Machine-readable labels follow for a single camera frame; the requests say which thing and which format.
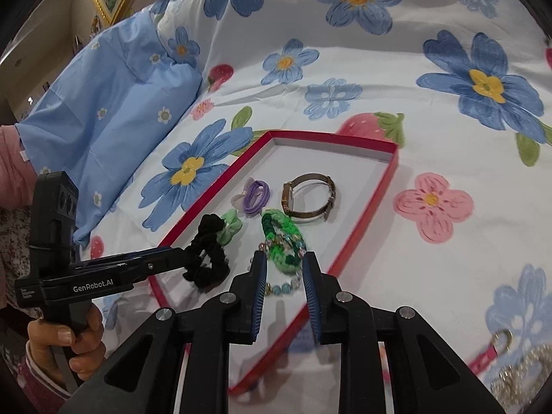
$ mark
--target silver pivot bolt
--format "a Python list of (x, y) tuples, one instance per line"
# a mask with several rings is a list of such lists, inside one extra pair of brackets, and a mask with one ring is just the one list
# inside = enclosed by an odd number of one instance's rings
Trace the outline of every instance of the silver pivot bolt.
[(219, 300), (223, 304), (231, 304), (236, 300), (236, 295), (234, 293), (222, 293)]
[(170, 309), (168, 308), (158, 309), (157, 312), (155, 313), (155, 317), (157, 318), (158, 321), (166, 321), (170, 319), (171, 316), (172, 316), (172, 311), (170, 311)]
[(336, 299), (339, 302), (350, 302), (353, 300), (353, 295), (351, 293), (347, 293), (346, 291), (340, 291), (336, 294)]
[(416, 315), (414, 308), (410, 308), (409, 306), (401, 306), (398, 313), (405, 319), (412, 319)]

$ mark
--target black scrunchie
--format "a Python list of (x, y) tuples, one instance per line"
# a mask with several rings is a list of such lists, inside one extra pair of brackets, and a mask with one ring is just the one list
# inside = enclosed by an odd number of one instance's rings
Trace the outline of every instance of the black scrunchie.
[[(230, 268), (226, 262), (223, 247), (217, 243), (216, 234), (224, 229), (225, 222), (216, 215), (203, 215), (198, 227), (198, 234), (184, 249), (186, 257), (184, 268), (187, 272), (182, 276), (189, 282), (194, 282), (198, 289), (211, 289), (220, 285), (228, 274)], [(205, 253), (211, 259), (211, 267), (201, 266)]]

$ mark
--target wristwatch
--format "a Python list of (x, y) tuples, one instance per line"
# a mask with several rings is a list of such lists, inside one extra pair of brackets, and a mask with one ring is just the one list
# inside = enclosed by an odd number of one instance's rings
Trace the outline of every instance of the wristwatch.
[[(326, 204), (323, 207), (320, 207), (318, 210), (309, 211), (309, 212), (300, 212), (293, 211), (290, 205), (293, 207), (293, 189), (299, 184), (306, 182), (308, 180), (321, 180), (329, 187), (329, 198)], [(328, 215), (330, 210), (333, 208), (333, 203), (336, 200), (336, 184), (333, 183), (333, 180), (330, 176), (324, 176), (324, 174), (318, 174), (318, 172), (310, 172), (308, 174), (303, 174), (292, 180), (291, 182), (286, 182), (282, 190), (282, 210), (284, 213), (293, 218), (314, 218), (318, 215), (324, 213), (324, 221), (328, 220)]]

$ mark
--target bed sheet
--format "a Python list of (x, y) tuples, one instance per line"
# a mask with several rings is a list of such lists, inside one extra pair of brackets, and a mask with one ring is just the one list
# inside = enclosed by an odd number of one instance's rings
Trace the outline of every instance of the bed sheet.
[[(387, 139), (400, 164), (343, 289), (415, 307), (465, 361), (509, 329), (487, 386), (552, 342), (552, 72), (518, 0), (161, 0), (152, 16), (168, 54), (204, 84), (92, 250), (156, 246), (266, 129)], [(147, 287), (136, 291), (154, 311)], [(117, 319), (112, 347), (137, 326)], [(337, 412), (338, 361), (292, 345), (231, 411)]]

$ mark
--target green leaf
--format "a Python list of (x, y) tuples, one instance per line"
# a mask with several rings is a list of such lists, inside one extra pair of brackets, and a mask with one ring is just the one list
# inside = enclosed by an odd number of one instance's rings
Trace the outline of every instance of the green leaf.
[(552, 127), (550, 126), (547, 126), (546, 124), (544, 124), (542, 121), (539, 120), (539, 123), (540, 125), (543, 127), (544, 129), (544, 134), (546, 135), (546, 142), (549, 144), (549, 145), (552, 145)]
[(404, 147), (405, 134), (402, 131), (402, 120), (404, 120), (405, 114), (393, 115), (386, 112), (376, 112), (374, 115), (377, 117), (377, 125), (385, 131), (385, 138), (390, 139), (400, 148)]
[(251, 118), (251, 115), (253, 114), (253, 109), (251, 109), (249, 106), (245, 106), (242, 110), (240, 110), (232, 120), (232, 129), (238, 129), (239, 127), (243, 127), (247, 124), (249, 119)]
[(539, 159), (540, 145), (523, 134), (515, 134), (520, 159), (526, 167), (532, 167)]
[(257, 140), (259, 140), (266, 132), (268, 131), (274, 131), (275, 129), (265, 129), (263, 131), (253, 131), (253, 138), (249, 142), (249, 145), (247, 145), (245, 148), (238, 149), (237, 151), (234, 151), (231, 155), (239, 157), (241, 156), (246, 150), (254, 144)]

